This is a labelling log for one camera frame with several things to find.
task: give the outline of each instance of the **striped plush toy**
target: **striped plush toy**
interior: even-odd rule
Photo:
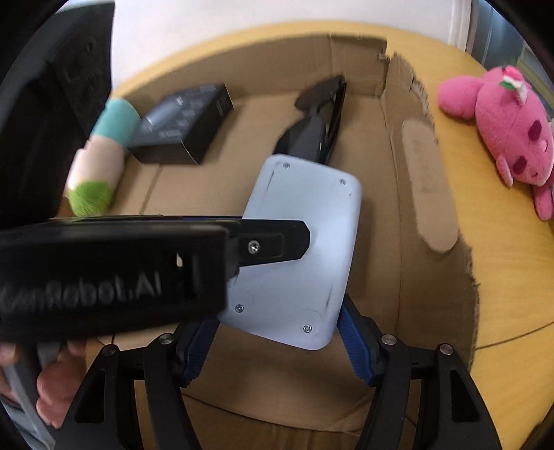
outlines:
[[[85,148],[77,150],[69,171],[66,192],[76,216],[97,216],[108,210],[123,173],[126,147],[140,121],[128,101],[108,100]]]

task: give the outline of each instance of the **white wall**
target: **white wall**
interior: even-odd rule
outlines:
[[[102,0],[69,0],[68,6]],[[172,53],[263,24],[339,20],[403,28],[465,49],[471,0],[115,0],[114,87]]]

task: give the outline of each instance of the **plush toy ear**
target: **plush toy ear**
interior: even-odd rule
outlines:
[[[485,82],[475,76],[458,76],[439,87],[439,107],[447,114],[463,119],[475,117],[477,95]]]
[[[512,176],[510,166],[508,165],[508,162],[503,155],[500,155],[496,160],[496,169],[498,170],[498,173],[500,174],[502,180],[506,183],[506,185],[508,187],[512,187],[512,185],[514,184],[514,177]]]

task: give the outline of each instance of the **blue gripper pad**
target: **blue gripper pad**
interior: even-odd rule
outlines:
[[[371,369],[370,350],[344,304],[338,315],[337,328],[354,372],[365,384],[370,385],[375,377]]]
[[[217,318],[205,319],[198,327],[186,355],[182,387],[187,387],[200,375],[218,327],[219,320]]]

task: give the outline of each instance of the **white device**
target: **white device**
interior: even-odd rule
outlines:
[[[221,322],[318,350],[335,330],[356,241],[362,188],[356,177],[294,156],[270,156],[245,219],[302,220],[310,246],[296,261],[242,267],[229,281]]]

